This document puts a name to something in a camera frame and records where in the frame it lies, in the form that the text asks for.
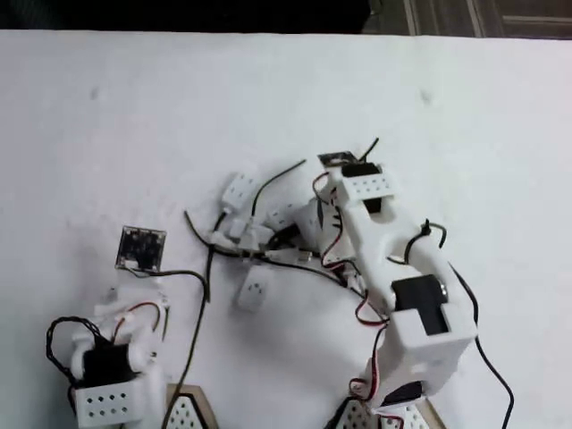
small black circuit board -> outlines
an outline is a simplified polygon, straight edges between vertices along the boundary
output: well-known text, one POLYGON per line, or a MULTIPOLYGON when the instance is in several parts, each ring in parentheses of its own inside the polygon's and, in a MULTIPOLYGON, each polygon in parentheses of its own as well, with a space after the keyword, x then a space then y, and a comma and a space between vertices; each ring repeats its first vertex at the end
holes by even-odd
POLYGON ((124 226, 115 268, 129 267, 138 271, 157 273, 161 269, 166 237, 166 231, 124 226), (137 267, 128 265, 129 262, 137 263, 137 267))
POLYGON ((346 152, 332 152, 331 154, 318 155, 320 162, 324 168, 339 167, 345 164, 356 164, 359 161, 354 154, 349 151, 346 152))

wire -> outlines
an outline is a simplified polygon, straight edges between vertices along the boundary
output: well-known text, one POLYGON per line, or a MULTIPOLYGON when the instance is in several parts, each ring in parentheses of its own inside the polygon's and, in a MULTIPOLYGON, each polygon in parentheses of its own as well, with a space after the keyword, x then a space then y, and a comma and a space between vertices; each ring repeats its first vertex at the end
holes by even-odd
POLYGON ((164 418, 163 418, 163 423, 161 424, 162 429, 166 429, 166 427, 167 427, 167 423, 169 421, 169 416, 171 415, 172 407, 174 406, 176 400, 179 398, 179 395, 181 394, 182 385, 185 383, 185 377, 189 373, 190 362, 192 361, 193 355, 195 353, 195 347, 197 345, 198 333, 200 331, 200 326, 201 326, 202 321, 203 321, 203 314, 205 313, 205 307, 206 307, 206 295, 203 294, 203 298, 201 299, 201 302, 200 302, 200 310, 198 312, 197 324, 195 325, 195 331, 193 333, 193 338, 192 338, 191 343, 190 343, 189 354, 187 355, 187 362, 185 363, 185 367, 182 370, 181 378, 179 379, 179 382, 175 386, 175 390, 172 393, 171 402, 169 403, 169 406, 167 407, 167 412, 165 413, 164 418))
POLYGON ((167 335, 167 327, 169 326, 169 313, 171 313, 171 308, 166 307, 164 309, 163 334, 161 335, 161 341, 164 341, 164 337, 167 335))
POLYGON ((303 266, 303 265, 286 264, 284 262, 273 261, 272 259, 269 259, 268 257, 257 257, 257 259, 259 261, 265 262, 269 265, 283 266, 285 268, 295 268, 295 269, 300 270, 300 271, 307 271, 309 273, 321 275, 322 277, 344 287, 344 285, 335 277, 331 277, 328 273, 324 273, 323 271, 316 270, 315 268, 310 268, 308 266, 303 266))
MULTIPOLYGON (((206 239, 204 239, 200 233, 197 231, 197 228, 195 228, 195 225, 193 223, 193 221, 190 219, 190 215, 189 212, 187 212, 185 210, 184 212, 185 214, 185 219, 187 219, 187 224, 189 225, 190 230, 192 231, 193 234, 195 234, 195 237, 197 237, 197 239, 203 243, 205 246, 209 247, 212 246, 208 241, 206 241, 206 239)), ((222 255, 225 257, 242 257, 240 254, 238 254, 237 252, 228 249, 228 248, 219 248, 217 246, 214 246, 214 252, 216 255, 222 255)))
POLYGON ((63 366, 63 364, 54 356, 54 353, 52 351, 52 341, 54 340, 55 328, 57 327, 58 324, 61 324, 64 322, 74 322, 76 324, 83 324, 92 333, 94 341, 96 343, 96 347, 100 346, 102 344, 109 344, 110 341, 101 334, 101 332, 99 331, 99 328, 97 327, 96 324, 94 324, 93 322, 91 322, 90 320, 88 320, 84 317, 78 317, 76 315, 58 317, 57 319, 55 319, 50 324, 49 328, 47 328, 47 332, 46 332, 46 357, 47 357, 47 360, 52 362, 55 365, 55 367, 63 375, 65 375, 65 378, 68 379, 68 381, 70 382, 70 385, 73 388, 75 388, 78 385, 78 381, 73 376, 71 369, 66 367, 66 366, 63 366))
MULTIPOLYGON (((150 302, 150 301, 149 302, 140 302, 137 305, 129 308, 127 310, 127 313, 130 313, 131 311, 134 311, 134 310, 141 308, 141 307, 154 307, 155 310, 157 311, 157 317, 156 317, 155 323, 153 325, 153 332, 156 331, 157 326, 159 325, 159 322, 161 321, 161 308, 159 308, 159 306, 155 302, 150 302)), ((111 342, 113 344, 115 344, 115 339, 117 338, 117 333, 119 332, 119 328, 121 328, 124 323, 125 323, 125 317, 122 317, 122 319, 119 321, 117 326, 115 326, 114 336, 111 339, 111 342)))
POLYGON ((315 185, 323 178, 326 177, 329 173, 328 172, 323 172, 322 174, 320 174, 318 177, 316 177, 313 181, 312 181, 312 190, 314 191, 314 195, 316 198, 318 198, 320 201, 322 201, 324 204, 326 204, 327 206, 329 206, 329 203, 323 199, 322 197, 320 197, 320 193, 318 191, 318 189, 316 189, 315 185))
POLYGON ((284 170, 283 172, 279 172, 278 174, 276 174, 275 176, 271 177, 270 179, 268 179, 258 190, 257 194, 254 197, 254 201, 252 201, 252 210, 251 210, 251 214, 254 216, 257 213, 257 202, 258 199, 260 198, 260 194, 262 193, 262 191, 264 190, 264 188, 266 188, 269 184, 271 184, 273 181, 275 181, 276 179, 281 178, 284 174, 288 174, 289 172, 291 172, 292 170, 300 167, 303 163, 306 162, 306 159, 301 160, 300 162, 294 164, 292 167, 287 168, 286 170, 284 170))
POLYGON ((126 268, 126 270, 129 271, 130 273, 132 273, 133 275, 135 275, 136 277, 140 278, 140 279, 145 279, 147 277, 165 277, 167 275, 180 275, 180 274, 192 275, 193 277, 198 278, 203 285, 203 298, 201 299, 200 310, 198 312, 198 320, 197 320, 197 324, 195 326, 195 331, 193 333, 193 338, 190 342, 189 354, 187 355, 187 362, 186 362, 185 367, 182 371, 181 379, 177 383, 175 390, 173 392, 171 402, 169 403, 169 407, 167 408, 167 412, 164 415, 163 423, 161 424, 161 428, 166 429, 167 422, 169 420, 169 415, 171 414, 172 406, 174 405, 175 401, 177 400, 177 397, 179 396, 179 394, 181 393, 181 387, 185 382, 185 377, 187 376, 187 373, 189 372, 190 362, 192 361, 192 358, 193 358, 193 355, 195 352, 195 346, 197 345, 198 333, 200 331, 200 326, 201 326, 202 321, 203 321, 203 314, 205 313, 205 307, 206 307, 206 303, 207 303, 207 300, 206 300, 206 292, 208 291, 207 283, 206 283, 205 278, 202 275, 200 275, 199 273, 196 273, 194 271, 190 271, 190 270, 171 270, 171 271, 162 271, 159 273, 145 273, 145 274, 139 274, 139 273, 137 273, 137 272, 135 272, 129 268, 126 268))
MULTIPOLYGON (((457 276, 458 281, 461 283, 461 286, 463 286, 463 289, 465 289, 465 292, 467 293, 469 299, 471 300, 471 302, 473 304, 473 319, 475 320, 475 324, 478 325, 478 323, 479 323, 479 304, 478 304, 478 301, 476 300, 476 296, 475 296, 474 292, 471 290, 471 288, 469 287, 468 283, 465 282, 465 279, 463 279, 461 274, 459 274, 458 271, 455 269, 455 267, 452 264, 449 264, 449 265, 450 265, 451 269, 453 270, 453 272, 455 273, 455 275, 457 276)), ((510 389, 509 384, 504 380, 504 378, 502 378, 501 374, 492 365, 491 361, 489 360, 489 358, 484 353, 483 346, 481 346, 481 341, 480 341, 478 335, 475 338, 475 344, 476 344, 476 349, 478 350, 479 355, 481 355, 481 358, 483 359, 484 364, 487 365, 489 370, 491 370, 491 372, 494 374, 496 379, 499 381, 500 384, 502 384, 502 387, 504 387, 505 390, 507 391, 507 393, 509 394, 509 406, 507 407, 507 411, 505 413, 504 420, 502 421, 502 429, 506 429, 507 426, 509 425, 510 414, 512 413, 512 409, 515 406, 515 395, 513 394, 512 390, 510 389)))
POLYGON ((336 228, 339 229, 338 235, 336 235, 336 238, 333 240, 332 244, 330 244, 324 251, 324 253, 322 254, 322 258, 320 260, 322 266, 324 268, 328 268, 330 270, 335 270, 337 268, 340 268, 343 264, 350 264, 354 270, 356 270, 356 273, 361 274, 361 272, 359 271, 358 267, 356 266, 356 263, 354 261, 352 261, 351 259, 339 259, 337 261, 333 261, 331 263, 326 264, 325 263, 325 257, 328 255, 328 253, 330 253, 333 249, 333 247, 338 244, 341 240, 341 236, 343 235, 343 222, 341 221, 341 210, 339 207, 335 207, 335 210, 337 212, 337 214, 334 216, 334 219, 339 221, 340 223, 336 223, 334 226, 336 228))
MULTIPOLYGON (((221 223, 223 223, 223 220, 225 217, 226 217, 226 212, 222 212, 219 214, 218 219, 216 219, 216 222, 214 223, 213 232, 218 231, 218 229, 221 227, 221 223)), ((210 244, 208 246, 208 253, 206 254, 206 265, 205 265, 205 279, 206 279, 207 287, 209 289, 209 292, 206 295, 206 300, 208 302, 210 302, 210 300, 211 300, 211 293, 210 293, 211 271, 213 268, 213 259, 214 258, 215 258, 215 245, 210 244)))
POLYGON ((379 137, 376 137, 374 142, 367 148, 367 151, 358 159, 358 161, 360 162, 364 162, 367 159, 367 156, 369 155, 369 153, 374 150, 374 147, 377 146, 377 143, 379 142, 379 137))
POLYGON ((200 275, 199 273, 197 273, 196 271, 191 271, 191 270, 171 270, 171 271, 159 271, 158 273, 150 273, 150 272, 144 272, 144 273, 139 273, 137 271, 134 271, 130 268, 122 268, 125 271, 129 271, 131 274, 133 274, 135 277, 139 278, 139 279, 146 279, 149 277, 167 277, 169 275, 192 275, 193 277, 196 277, 197 279, 200 280, 202 286, 203 286, 203 292, 205 293, 205 295, 208 292, 208 283, 206 282, 205 278, 200 275))
POLYGON ((361 311, 361 309, 364 307, 365 304, 367 304, 367 297, 369 295, 369 292, 366 291, 366 293, 364 294, 364 297, 362 299, 362 301, 359 303, 359 305, 356 307, 356 318, 357 321, 360 322, 361 324, 365 325, 365 326, 382 326, 384 324, 387 323, 387 319, 385 319, 384 317, 380 316, 380 320, 366 320, 366 319, 362 319, 359 316, 359 312, 361 311))
POLYGON ((377 390, 379 389, 379 368, 377 367, 377 342, 379 341, 380 336, 382 335, 382 332, 385 331, 385 329, 387 329, 387 325, 389 324, 389 320, 387 320, 385 322, 385 324, 380 328, 379 331, 377 331, 377 335, 375 335, 375 341, 374 341, 374 351, 372 353, 372 382, 371 382, 371 386, 369 388, 369 393, 367 393, 366 396, 363 396, 359 393, 357 393, 354 389, 354 387, 352 386, 352 383, 360 383, 360 384, 367 384, 367 381, 363 378, 352 378, 351 380, 349 380, 349 393, 352 394, 353 396, 356 396, 357 398, 359 398, 360 400, 364 400, 364 401, 369 401, 371 400, 374 396, 375 393, 377 392, 377 390))
POLYGON ((425 219, 425 223, 421 225, 421 231, 410 241, 408 241, 408 244, 405 246, 405 251, 403 252, 403 260, 400 261, 398 259, 395 259, 394 257, 387 257, 386 259, 388 261, 393 262, 394 264, 409 265, 409 254, 411 253, 413 245, 420 238, 430 235, 431 227, 441 230, 441 239, 439 240, 439 248, 442 248, 443 245, 445 244, 445 240, 447 239, 447 228, 445 228, 442 225, 439 225, 438 223, 429 222, 429 219, 425 219))

black cable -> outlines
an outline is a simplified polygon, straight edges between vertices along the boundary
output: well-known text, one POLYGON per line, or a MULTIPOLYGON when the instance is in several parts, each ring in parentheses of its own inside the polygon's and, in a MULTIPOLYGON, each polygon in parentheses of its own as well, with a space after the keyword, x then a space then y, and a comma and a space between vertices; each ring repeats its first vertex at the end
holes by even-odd
MULTIPOLYGON (((197 239, 203 243, 206 247, 211 246, 211 244, 206 241, 201 235, 200 233, 197 231, 197 228, 195 228, 195 225, 193 223, 193 221, 190 219, 190 215, 189 212, 187 212, 185 210, 185 219, 187 219, 187 224, 189 225, 189 228, 191 230, 191 232, 193 234, 195 234, 195 237, 197 237, 197 239)), ((229 249, 220 249, 217 246, 214 246, 214 252, 216 255, 222 255, 224 257, 242 257, 242 255, 234 252, 233 250, 229 250, 229 249)))
POLYGON ((127 271, 129 271, 130 273, 132 273, 133 275, 135 275, 136 277, 138 277, 140 279, 144 279, 147 277, 165 277, 168 275, 180 275, 180 274, 192 275, 193 277, 198 278, 203 285, 203 298, 201 299, 200 310, 198 312, 197 325, 195 326, 195 332, 193 333, 193 338, 192 338, 191 343, 190 343, 189 354, 187 355, 187 363, 185 364, 185 367, 184 367, 183 372, 181 374, 181 379, 179 380, 179 382, 177 383, 177 385, 175 387, 175 390, 174 390, 172 398, 171 398, 171 402, 169 403, 169 407, 167 408, 167 412, 164 415, 163 424, 161 425, 161 427, 163 429, 165 429, 167 427, 167 422, 169 421, 169 415, 171 414, 172 406, 174 405, 175 401, 177 400, 177 397, 179 396, 179 394, 181 392, 181 387, 184 384, 185 377, 187 376, 187 373, 189 372, 189 369, 190 369, 190 362, 192 361, 192 358, 193 358, 193 355, 195 352, 195 346, 197 344, 198 332, 200 331, 200 326, 201 326, 202 321, 203 321, 203 314, 205 313, 205 306, 207 303, 206 293, 208 291, 208 283, 206 282, 205 278, 202 275, 200 275, 199 273, 196 273, 194 271, 190 271, 190 270, 171 270, 171 271, 162 271, 159 273, 147 273, 147 272, 137 273, 131 269, 127 269, 127 271))
POLYGON ((57 357, 54 356, 54 352, 52 351, 52 342, 54 341, 55 328, 57 327, 58 324, 62 324, 64 322, 74 322, 76 324, 83 324, 93 334, 96 347, 104 344, 109 344, 110 341, 101 334, 101 332, 99 331, 99 327, 97 327, 96 324, 94 324, 93 322, 84 317, 78 317, 76 315, 58 317, 47 328, 46 357, 47 360, 52 362, 55 365, 55 367, 65 376, 65 378, 68 379, 70 386, 68 387, 67 391, 67 399, 68 402, 70 403, 71 411, 73 411, 73 414, 75 415, 76 409, 75 409, 75 402, 72 396, 72 391, 80 385, 80 382, 78 382, 78 380, 76 380, 76 378, 73 376, 71 369, 68 368, 67 366, 63 366, 63 364, 57 359, 57 357))
POLYGON ((175 390, 172 393, 171 402, 169 403, 169 407, 167 407, 167 412, 165 413, 164 418, 163 418, 163 423, 161 424, 162 429, 166 429, 166 427, 167 427, 167 423, 169 422, 169 416, 171 415, 171 412, 172 412, 172 407, 174 406, 175 402, 179 398, 179 395, 181 394, 182 385, 185 383, 185 378, 187 377, 187 374, 189 373, 190 362, 192 361, 193 355, 195 353, 195 347, 197 345, 198 333, 200 331, 200 326, 203 322, 203 314, 205 313, 205 307, 206 307, 206 295, 203 294, 203 298, 201 299, 201 302, 200 302, 200 310, 198 312, 197 324, 195 325, 195 332, 193 333, 193 338, 190 342, 189 354, 187 355, 187 362, 185 363, 185 367, 182 370, 181 378, 179 379, 179 382, 175 386, 175 390))
POLYGON ((358 159, 358 161, 360 162, 364 162, 367 160, 367 156, 370 154, 370 152, 372 150, 374 150, 374 147, 377 146, 377 143, 379 142, 379 137, 376 137, 374 142, 367 148, 367 151, 358 159))
POLYGON ((403 252, 403 260, 399 261, 394 257, 387 257, 387 260, 393 262, 394 264, 409 265, 409 253, 411 252, 411 248, 413 248, 413 245, 417 240, 431 234, 432 226, 434 228, 441 230, 441 240, 439 241, 439 248, 442 248, 443 245, 445 244, 445 240, 447 239, 447 228, 445 228, 442 225, 439 225, 438 223, 429 222, 429 219, 425 219, 425 223, 421 225, 421 231, 410 241, 408 241, 408 244, 405 246, 405 251, 403 252))
POLYGON ((283 266, 285 268, 295 268, 297 270, 300 271, 307 271, 309 273, 314 273, 317 275, 321 275, 322 277, 337 283, 338 285, 345 287, 345 285, 343 283, 341 283, 338 279, 336 279, 335 277, 331 277, 328 273, 324 273, 323 271, 320 270, 316 270, 315 268, 310 268, 308 266, 303 266, 303 265, 295 265, 295 264, 286 264, 284 262, 278 262, 278 261, 273 261, 272 259, 269 259, 267 257, 257 257, 257 259, 259 261, 265 262, 269 265, 276 265, 276 266, 283 266))
MULTIPOLYGON (((476 296, 475 296, 474 292, 471 290, 471 288, 469 287, 469 285, 467 284, 467 282, 465 282, 465 279, 463 279, 461 274, 459 274, 458 271, 455 269, 455 267, 451 264, 450 264, 450 267, 453 270, 453 272, 455 273, 455 275, 457 276, 458 281, 461 283, 461 286, 463 286, 463 289, 465 289, 465 292, 467 293, 469 299, 473 303, 473 319, 475 320, 475 324, 478 325, 478 323, 479 323, 479 304, 478 304, 478 301, 476 300, 476 296)), ((504 387, 505 390, 507 391, 507 393, 509 394, 509 406, 507 407, 507 412, 505 413, 504 420, 502 421, 502 429, 506 429, 507 426, 509 425, 510 414, 512 413, 512 409, 515 406, 515 395, 513 394, 512 390, 510 389, 509 384, 504 380, 504 378, 502 378, 501 374, 496 370, 496 368, 492 365, 489 358, 484 354, 483 346, 481 346, 481 341, 479 340, 478 335, 475 338, 475 344, 476 344, 476 349, 478 350, 479 355, 481 355, 481 358, 483 359, 484 364, 487 365, 487 367, 491 370, 491 372, 494 374, 496 379, 500 382, 500 384, 502 384, 502 387, 504 387)))
POLYGON ((258 202, 258 198, 260 198, 260 194, 262 193, 262 191, 264 190, 265 187, 267 187, 269 184, 271 184, 273 181, 275 181, 276 179, 281 178, 284 174, 288 174, 289 172, 291 172, 292 170, 300 167, 303 163, 305 163, 306 160, 303 159, 300 162, 294 164, 292 167, 287 168, 286 170, 284 170, 283 172, 279 172, 278 174, 276 174, 275 176, 271 177, 270 179, 268 179, 258 190, 257 194, 254 197, 254 201, 252 201, 252 210, 251 210, 251 214, 254 216, 257 213, 257 202, 258 202))
MULTIPOLYGON (((218 229, 220 228, 221 223, 223 223, 223 220, 225 217, 226 217, 226 212, 222 212, 218 216, 218 219, 216 219, 216 222, 214 223, 213 232, 218 231, 218 229)), ((213 259, 214 258, 215 258, 215 245, 209 244, 208 253, 206 254, 206 265, 205 265, 205 279, 206 279, 206 284, 208 285, 208 294, 206 295, 206 301, 208 301, 208 302, 211 301, 211 293, 210 293, 211 271, 213 268, 213 259)))

white paper surface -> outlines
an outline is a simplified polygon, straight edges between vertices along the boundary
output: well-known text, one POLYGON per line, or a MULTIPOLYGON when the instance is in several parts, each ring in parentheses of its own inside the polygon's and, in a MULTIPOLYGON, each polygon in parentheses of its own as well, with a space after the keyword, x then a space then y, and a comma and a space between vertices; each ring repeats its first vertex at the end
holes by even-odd
MULTIPOLYGON (((0 421, 72 427, 45 358, 59 315, 115 279, 124 224, 168 231, 164 269, 200 269, 203 229, 232 172, 270 176, 261 208, 302 202, 315 155, 364 150, 481 303, 480 334, 513 387, 511 427, 569 427, 572 203, 569 42, 338 36, 0 32, 0 421)), ((374 331, 355 297, 283 271, 256 315, 231 305, 246 267, 220 257, 187 383, 222 428, 323 427, 374 331)), ((182 369, 199 285, 172 288, 166 359, 182 369)), ((68 328, 56 334, 65 360, 68 328)), ((451 428, 500 427, 508 398, 472 347, 434 399, 451 428)))

dark floor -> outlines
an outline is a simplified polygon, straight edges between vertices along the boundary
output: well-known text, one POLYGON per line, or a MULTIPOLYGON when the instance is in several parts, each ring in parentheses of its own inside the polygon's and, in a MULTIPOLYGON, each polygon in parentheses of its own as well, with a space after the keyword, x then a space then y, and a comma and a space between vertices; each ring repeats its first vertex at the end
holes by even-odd
POLYGON ((366 34, 572 38, 572 0, 371 0, 366 34))
POLYGON ((0 0, 0 29, 572 38, 572 0, 0 0))

